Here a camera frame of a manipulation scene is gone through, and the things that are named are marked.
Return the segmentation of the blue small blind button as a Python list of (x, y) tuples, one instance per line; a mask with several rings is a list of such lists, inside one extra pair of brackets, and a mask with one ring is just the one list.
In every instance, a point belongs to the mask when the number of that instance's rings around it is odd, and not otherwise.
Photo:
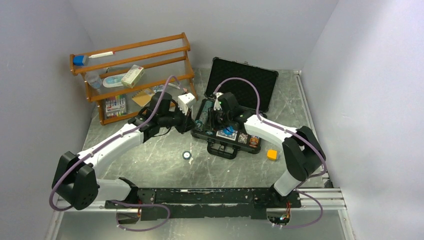
[(224, 134), (226, 134), (226, 135), (232, 135), (234, 132), (233, 131), (231, 131), (230, 129), (228, 129), (228, 128), (225, 128), (224, 130), (223, 130), (223, 133)]

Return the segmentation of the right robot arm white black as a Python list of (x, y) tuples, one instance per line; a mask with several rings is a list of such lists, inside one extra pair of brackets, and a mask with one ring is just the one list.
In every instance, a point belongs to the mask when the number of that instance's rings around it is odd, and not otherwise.
[(265, 140), (282, 151), (286, 170), (272, 185), (273, 191), (269, 197), (275, 207), (282, 207), (287, 203), (289, 194), (312, 177), (326, 161), (311, 128), (287, 127), (270, 121), (258, 112), (242, 108), (230, 92), (215, 94), (211, 121), (217, 130), (232, 127), (236, 131)]

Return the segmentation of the black poker set case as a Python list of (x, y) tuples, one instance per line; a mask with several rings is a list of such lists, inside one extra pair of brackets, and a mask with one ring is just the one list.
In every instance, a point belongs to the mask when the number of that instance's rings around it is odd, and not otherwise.
[[(265, 116), (270, 108), (272, 94), (278, 78), (279, 73), (276, 70), (220, 57), (213, 58), (207, 86), (204, 91), (205, 99), (201, 102), (194, 122), (196, 123), (198, 121), (206, 101), (211, 101), (214, 105), (214, 93), (217, 92), (232, 93), (241, 106), (252, 110), (254, 113), (259, 112)], [(231, 126), (227, 128), (233, 132), (237, 132), (235, 141), (217, 137), (217, 131), (212, 130), (210, 124), (210, 112), (212, 109), (213, 106), (209, 109), (208, 120), (202, 131), (196, 130), (196, 126), (191, 130), (191, 135), (194, 138), (207, 141), (207, 151), (209, 154), (232, 160), (237, 156), (239, 151), (250, 154), (258, 154), (261, 151), (261, 139), (258, 147), (251, 147), (249, 146), (251, 135), (247, 134), (247, 144), (241, 144), (238, 142), (238, 137), (243, 132), (234, 130)], [(207, 135), (205, 131), (214, 131), (215, 135)]]

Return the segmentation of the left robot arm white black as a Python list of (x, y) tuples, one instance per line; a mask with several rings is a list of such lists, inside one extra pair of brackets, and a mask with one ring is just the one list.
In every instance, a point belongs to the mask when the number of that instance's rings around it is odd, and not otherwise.
[(184, 134), (192, 130), (192, 106), (196, 98), (191, 93), (179, 95), (176, 100), (167, 92), (159, 91), (139, 113), (123, 127), (99, 144), (74, 154), (64, 153), (58, 162), (52, 181), (50, 206), (59, 211), (53, 202), (54, 194), (67, 201), (70, 208), (83, 210), (93, 202), (117, 201), (126, 208), (134, 207), (139, 200), (138, 187), (126, 178), (115, 180), (97, 178), (117, 158), (157, 135), (162, 128), (175, 128)]

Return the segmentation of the white dealer button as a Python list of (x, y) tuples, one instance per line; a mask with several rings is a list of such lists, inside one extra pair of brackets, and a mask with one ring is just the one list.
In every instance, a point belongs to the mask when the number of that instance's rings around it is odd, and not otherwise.
[(279, 157), (279, 153), (277, 150), (269, 149), (266, 153), (266, 157), (270, 161), (276, 161)]

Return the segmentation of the blue playing card deck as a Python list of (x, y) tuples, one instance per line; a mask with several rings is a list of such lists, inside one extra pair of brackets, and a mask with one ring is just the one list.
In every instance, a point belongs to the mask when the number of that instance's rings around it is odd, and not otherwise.
[(226, 140), (230, 140), (230, 141), (235, 141), (237, 138), (237, 131), (236, 132), (231, 132), (231, 131), (227, 131), (227, 130), (219, 130), (216, 132), (216, 136), (218, 138), (223, 138)]

